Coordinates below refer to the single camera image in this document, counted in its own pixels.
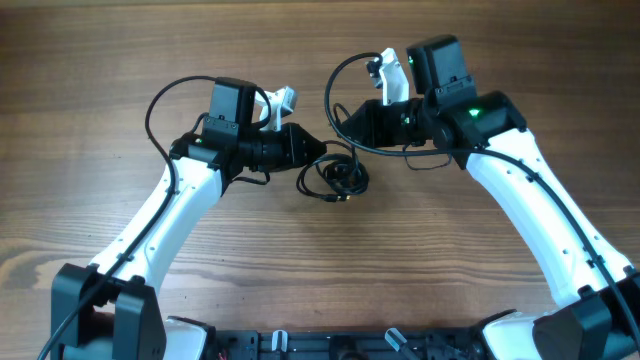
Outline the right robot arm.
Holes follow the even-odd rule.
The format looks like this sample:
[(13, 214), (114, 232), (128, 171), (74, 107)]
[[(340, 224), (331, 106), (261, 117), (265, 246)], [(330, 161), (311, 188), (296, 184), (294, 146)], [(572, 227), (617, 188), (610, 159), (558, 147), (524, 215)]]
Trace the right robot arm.
[(364, 54), (378, 100), (339, 120), (337, 135), (388, 157), (444, 154), (498, 203), (536, 259), (555, 302), (466, 331), (468, 359), (621, 359), (639, 349), (639, 273), (590, 223), (544, 160), (524, 116), (502, 92), (479, 94), (461, 45), (441, 35)]

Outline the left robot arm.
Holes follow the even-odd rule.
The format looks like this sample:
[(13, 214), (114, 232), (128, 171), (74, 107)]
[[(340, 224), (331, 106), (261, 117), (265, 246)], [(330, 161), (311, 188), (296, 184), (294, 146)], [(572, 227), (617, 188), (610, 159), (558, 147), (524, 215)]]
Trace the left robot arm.
[(212, 78), (211, 101), (194, 126), (156, 148), (165, 169), (125, 229), (81, 267), (54, 277), (51, 335), (42, 359), (205, 359), (217, 357), (216, 330), (164, 318), (158, 295), (168, 270), (203, 215), (244, 170), (264, 186), (275, 172), (303, 168), (326, 146), (300, 125), (284, 122), (297, 94), (244, 80)]

